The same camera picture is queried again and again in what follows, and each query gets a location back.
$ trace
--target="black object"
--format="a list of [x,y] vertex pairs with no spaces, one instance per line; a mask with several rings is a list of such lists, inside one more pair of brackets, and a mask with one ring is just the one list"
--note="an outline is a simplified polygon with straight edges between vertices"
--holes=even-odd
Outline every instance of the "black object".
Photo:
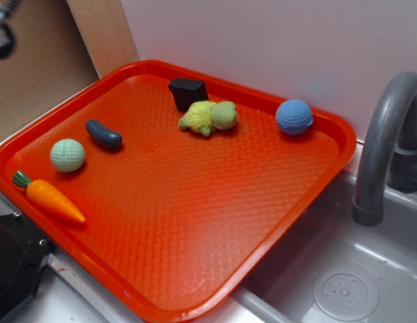
[[7,58],[15,46],[12,31],[6,24],[0,26],[0,59]]
[[168,87],[174,96],[177,109],[183,112],[187,112],[190,105],[196,101],[209,100],[203,81],[178,78],[173,79]]
[[20,2],[20,0],[9,0],[7,5],[0,6],[0,59],[7,58],[15,46],[15,38],[5,20],[17,9]]
[[36,297],[51,248],[26,215],[0,216],[0,321]]

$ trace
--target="green ball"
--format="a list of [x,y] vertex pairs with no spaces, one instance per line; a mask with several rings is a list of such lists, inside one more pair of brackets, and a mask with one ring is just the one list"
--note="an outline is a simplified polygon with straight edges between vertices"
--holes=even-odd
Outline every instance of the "green ball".
[[86,159],[86,152],[76,140],[64,139],[54,144],[50,158],[56,169],[69,173],[81,168]]

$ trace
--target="gray sink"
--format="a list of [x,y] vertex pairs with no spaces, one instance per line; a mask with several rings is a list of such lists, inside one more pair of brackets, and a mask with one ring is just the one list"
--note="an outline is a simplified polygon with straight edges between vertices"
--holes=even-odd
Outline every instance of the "gray sink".
[[417,199],[387,189],[383,222],[364,227],[354,184],[341,173],[234,297],[266,322],[417,323]]

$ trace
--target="white panel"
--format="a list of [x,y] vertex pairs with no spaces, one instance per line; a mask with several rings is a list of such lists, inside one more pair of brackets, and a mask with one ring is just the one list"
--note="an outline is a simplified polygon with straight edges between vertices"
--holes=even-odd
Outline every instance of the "white panel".
[[363,139],[381,93],[417,72],[417,0],[121,0],[141,59],[335,112]]

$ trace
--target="sink drain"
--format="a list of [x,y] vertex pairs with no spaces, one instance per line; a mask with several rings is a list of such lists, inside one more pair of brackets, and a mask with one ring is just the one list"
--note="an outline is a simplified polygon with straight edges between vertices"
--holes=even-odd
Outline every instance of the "sink drain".
[[344,322],[369,316],[379,302],[376,283],[357,268],[332,267],[316,278],[313,297],[328,316]]

